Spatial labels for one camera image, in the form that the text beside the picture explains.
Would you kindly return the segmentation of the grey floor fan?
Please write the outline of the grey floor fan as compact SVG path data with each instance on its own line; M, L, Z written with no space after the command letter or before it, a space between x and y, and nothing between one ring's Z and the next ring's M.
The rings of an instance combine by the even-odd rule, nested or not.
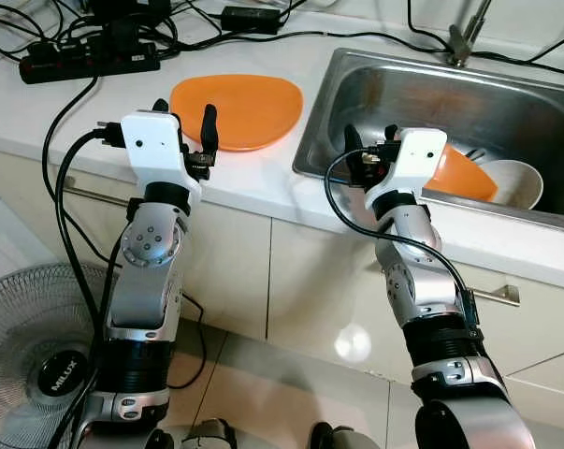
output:
M50 449L68 407L98 366L94 392L113 368L106 342L91 351L93 322L68 264L0 278L0 449Z

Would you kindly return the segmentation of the stainless steel sink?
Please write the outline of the stainless steel sink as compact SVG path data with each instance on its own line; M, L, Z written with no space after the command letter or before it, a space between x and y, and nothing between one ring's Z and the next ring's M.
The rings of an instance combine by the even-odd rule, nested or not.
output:
M532 209L435 191L424 197L564 230L563 85L341 48L330 57L314 99L295 173L320 179L344 151L346 125L368 144L380 140L388 125L437 128L454 149L479 163L529 164L545 181Z

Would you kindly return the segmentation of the grey robot right foot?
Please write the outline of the grey robot right foot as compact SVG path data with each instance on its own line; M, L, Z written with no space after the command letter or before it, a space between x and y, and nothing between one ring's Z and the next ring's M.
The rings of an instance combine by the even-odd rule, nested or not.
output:
M319 422L311 429L308 449L381 449L371 437L355 431L352 427L332 427Z

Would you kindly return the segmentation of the orange plastic plate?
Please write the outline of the orange plastic plate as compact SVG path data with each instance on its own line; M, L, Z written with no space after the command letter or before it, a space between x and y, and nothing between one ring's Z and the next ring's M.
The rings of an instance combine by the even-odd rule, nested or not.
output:
M252 152L293 131L303 109L299 87L260 74L213 74L184 79L171 91L171 111L184 136L200 140L205 106L217 108L219 149Z

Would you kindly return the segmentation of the black power adapter brick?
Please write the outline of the black power adapter brick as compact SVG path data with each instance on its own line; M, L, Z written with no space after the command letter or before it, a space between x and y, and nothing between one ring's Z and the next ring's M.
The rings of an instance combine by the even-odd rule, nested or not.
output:
M225 6L218 14L219 25L229 33L276 35L282 27L282 12L255 6Z

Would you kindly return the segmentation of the grey robot left foot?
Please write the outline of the grey robot left foot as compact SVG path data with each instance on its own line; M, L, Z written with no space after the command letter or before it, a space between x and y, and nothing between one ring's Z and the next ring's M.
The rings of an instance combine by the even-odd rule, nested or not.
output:
M238 437L226 420L206 419L189 428L179 449L238 449Z

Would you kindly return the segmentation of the metal faucet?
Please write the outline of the metal faucet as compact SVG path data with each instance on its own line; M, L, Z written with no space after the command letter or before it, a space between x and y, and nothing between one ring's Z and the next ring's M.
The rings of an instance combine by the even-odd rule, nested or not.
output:
M445 63L454 67L465 67L467 60L473 51L473 46L477 42L480 30L483 29L487 10L490 8L492 0L480 0L477 12L470 17L464 27L458 25L449 26L448 55L445 56Z

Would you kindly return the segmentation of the black power strip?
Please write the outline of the black power strip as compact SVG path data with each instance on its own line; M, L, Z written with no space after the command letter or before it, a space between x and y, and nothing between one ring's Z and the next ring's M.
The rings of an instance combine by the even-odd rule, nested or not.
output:
M141 43L129 52L117 52L107 44L53 44L37 42L18 63L25 84L46 84L69 79L85 79L158 71L161 56L150 43Z

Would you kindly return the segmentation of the white kitchen cabinet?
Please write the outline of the white kitchen cabinet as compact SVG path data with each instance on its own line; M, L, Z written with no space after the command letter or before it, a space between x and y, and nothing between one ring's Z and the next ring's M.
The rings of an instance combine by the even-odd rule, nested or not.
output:
M210 325L327 362L339 362L340 331L359 325L371 347L351 367L409 383L412 363L371 240L201 202L188 242L184 291L205 305ZM518 290L518 305L478 303L486 350L508 384L564 392L564 288L501 265L458 269L470 287Z

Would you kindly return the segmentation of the orange plastic bowl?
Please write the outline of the orange plastic bowl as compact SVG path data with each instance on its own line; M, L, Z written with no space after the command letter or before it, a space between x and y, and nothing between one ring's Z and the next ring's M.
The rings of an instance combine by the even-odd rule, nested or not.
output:
M491 201L496 195L497 184L472 159L452 145L445 145L443 157L434 176L428 180L426 189L449 196Z

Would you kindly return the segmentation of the black battery charger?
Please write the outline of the black battery charger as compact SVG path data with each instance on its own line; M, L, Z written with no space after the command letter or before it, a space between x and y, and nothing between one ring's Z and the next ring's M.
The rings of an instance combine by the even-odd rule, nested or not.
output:
M84 11L100 22L161 24L173 11L171 0L80 0Z

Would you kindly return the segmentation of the grey robot foot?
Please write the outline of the grey robot foot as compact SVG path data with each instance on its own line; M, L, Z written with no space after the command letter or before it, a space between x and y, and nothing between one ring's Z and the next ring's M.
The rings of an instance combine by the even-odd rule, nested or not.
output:
M355 431L352 427L332 427L319 422L311 429L308 449L381 449L371 437Z
M206 419L189 428L179 449L238 449L238 437L226 420Z

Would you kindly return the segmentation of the white bowl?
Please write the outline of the white bowl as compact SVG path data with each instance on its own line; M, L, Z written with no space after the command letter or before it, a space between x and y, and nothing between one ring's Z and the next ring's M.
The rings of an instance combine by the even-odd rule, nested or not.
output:
M543 194L543 178L537 168L521 161L490 161L480 164L497 187L491 204L533 210Z

